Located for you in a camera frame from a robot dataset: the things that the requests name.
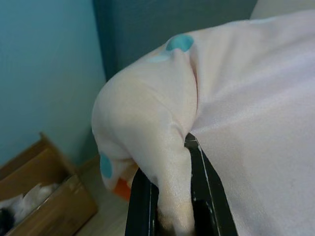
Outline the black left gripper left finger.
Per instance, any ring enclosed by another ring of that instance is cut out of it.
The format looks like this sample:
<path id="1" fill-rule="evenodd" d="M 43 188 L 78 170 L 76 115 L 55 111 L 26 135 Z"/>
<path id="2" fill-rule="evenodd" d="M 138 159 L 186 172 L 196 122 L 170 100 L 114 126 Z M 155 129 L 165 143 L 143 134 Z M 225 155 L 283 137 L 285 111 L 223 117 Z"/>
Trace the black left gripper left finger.
<path id="1" fill-rule="evenodd" d="M 125 236 L 157 236 L 158 188 L 137 170 L 128 204 Z"/>

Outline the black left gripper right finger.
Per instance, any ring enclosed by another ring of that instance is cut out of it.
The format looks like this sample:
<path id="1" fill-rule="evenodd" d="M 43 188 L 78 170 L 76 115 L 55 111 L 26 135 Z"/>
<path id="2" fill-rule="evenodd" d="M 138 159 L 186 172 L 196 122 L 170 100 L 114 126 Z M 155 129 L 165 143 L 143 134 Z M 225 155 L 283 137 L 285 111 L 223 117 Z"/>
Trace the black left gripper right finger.
<path id="1" fill-rule="evenodd" d="M 197 236 L 236 236 L 236 226 L 223 184 L 201 144 L 188 134 L 185 147 L 191 155 L 191 200 Z"/>

